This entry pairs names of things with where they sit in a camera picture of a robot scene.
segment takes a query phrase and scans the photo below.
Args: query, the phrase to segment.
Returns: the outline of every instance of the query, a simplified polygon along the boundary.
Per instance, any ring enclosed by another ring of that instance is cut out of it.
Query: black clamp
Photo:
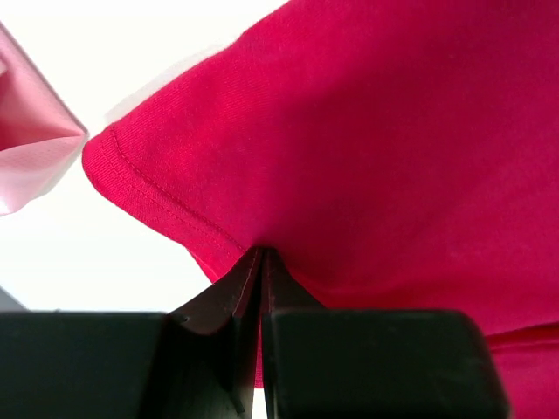
[[[447,310],[328,310],[251,249],[162,313],[1,313],[2,419],[506,419],[478,328]]]

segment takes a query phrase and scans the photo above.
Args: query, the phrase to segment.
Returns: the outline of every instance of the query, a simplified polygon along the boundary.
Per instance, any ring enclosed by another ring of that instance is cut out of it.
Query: pink fabric
[[[212,280],[266,245],[328,307],[467,313],[516,419],[557,419],[558,22],[557,0],[292,0],[84,168]]]
[[[85,131],[0,25],[0,216],[65,166]]]

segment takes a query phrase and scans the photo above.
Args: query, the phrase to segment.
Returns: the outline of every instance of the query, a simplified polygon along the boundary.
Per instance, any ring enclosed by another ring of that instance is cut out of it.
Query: white background
[[[93,136],[285,1],[0,0],[0,19]],[[80,159],[0,217],[0,286],[31,309],[168,311],[208,284],[184,248],[102,198]]]

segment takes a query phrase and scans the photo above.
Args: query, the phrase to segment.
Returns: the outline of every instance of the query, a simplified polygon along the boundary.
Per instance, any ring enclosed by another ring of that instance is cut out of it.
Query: red cloth
[[[330,307],[444,307],[559,417],[559,2],[293,0],[90,141],[212,280],[279,249]]]

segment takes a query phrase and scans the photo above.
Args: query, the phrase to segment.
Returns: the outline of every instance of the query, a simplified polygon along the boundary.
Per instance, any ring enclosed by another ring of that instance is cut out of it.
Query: stitched seam
[[[213,278],[219,278],[219,276],[216,274],[216,271],[209,266],[208,264],[205,263],[205,261],[203,261],[198,255],[195,255],[195,253],[192,251],[192,257],[194,258],[194,260],[196,261],[196,263],[200,266],[200,268],[202,268],[202,270],[207,269],[208,271],[211,272],[211,274],[213,275]]]
[[[245,283],[243,284],[243,289],[241,290],[241,295],[238,298],[237,305],[235,306],[235,312],[238,310],[238,305],[241,304],[241,301],[243,300],[243,296],[245,295],[246,285],[248,284],[248,280],[251,277],[252,269],[254,269],[254,264],[256,263],[256,258],[257,258],[258,255],[259,255],[259,253],[256,251],[254,253],[254,258],[252,258],[251,269],[248,270],[248,274],[246,275]]]
[[[519,330],[495,333],[486,336],[492,351],[515,347],[559,346],[559,323],[552,322],[538,326],[524,327]]]
[[[103,157],[105,158],[105,160],[107,161],[109,167],[114,171],[114,173],[120,177],[120,179],[127,185],[129,185],[132,189],[134,189],[136,192],[139,192],[143,197],[147,198],[148,200],[150,200],[152,203],[154,203],[155,205],[157,205],[158,207],[160,207],[161,209],[165,210],[170,216],[172,216],[173,218],[175,218],[176,220],[180,221],[181,223],[186,224],[189,228],[193,229],[194,231],[202,234],[203,236],[207,237],[212,243],[214,243],[220,250],[224,251],[225,254],[227,256],[229,256],[230,258],[232,258],[232,254],[225,249],[225,247],[223,247],[217,240],[215,240],[212,237],[209,237],[208,234],[203,231],[198,229],[195,225],[193,225],[192,223],[189,223],[188,221],[183,220],[181,217],[177,216],[175,213],[173,213],[172,211],[170,211],[169,209],[165,208],[164,206],[162,206],[159,202],[157,202],[155,199],[153,199],[150,196],[147,196],[143,191],[139,190],[138,188],[136,188],[136,186],[131,183],[126,181],[122,175],[118,172],[118,170],[116,169],[116,167],[113,165],[113,163],[108,159],[107,156],[107,152],[105,151],[105,139],[101,140],[101,153],[103,154]]]
[[[130,168],[136,172],[139,176],[141,176],[141,178],[143,178],[143,180],[147,183],[151,183],[154,187],[156,187],[157,189],[159,189],[164,195],[166,195],[169,199],[171,199],[172,201],[175,201],[175,203],[177,203],[179,206],[181,206],[184,210],[188,211],[192,216],[196,216],[198,218],[200,218],[204,223],[208,224],[210,227],[216,229],[217,231],[219,231],[221,234],[223,234],[227,239],[229,239],[240,251],[244,251],[245,248],[237,241],[235,240],[229,233],[227,233],[223,228],[219,227],[218,225],[216,225],[215,223],[213,223],[212,221],[210,221],[208,218],[206,218],[205,216],[203,216],[202,214],[199,214],[197,211],[193,210],[191,207],[189,207],[184,201],[182,201],[180,198],[177,198],[176,196],[171,195],[163,186],[159,185],[156,181],[154,181],[153,179],[151,179],[150,177],[148,177],[147,175],[145,175],[139,168],[137,168],[122,152],[121,150],[121,145],[118,142],[118,137],[116,135],[116,126],[112,125],[111,126],[111,132],[113,134],[113,141],[114,141],[114,145],[117,149],[117,152],[119,153],[119,155],[121,156],[121,159],[124,160],[126,162],[126,164],[128,166],[130,166]]]
[[[510,342],[504,345],[492,346],[489,344],[489,349],[492,353],[497,354],[501,351],[507,351],[510,349],[522,349],[522,348],[535,348],[535,347],[559,347],[559,342],[557,340],[542,340],[539,342]]]

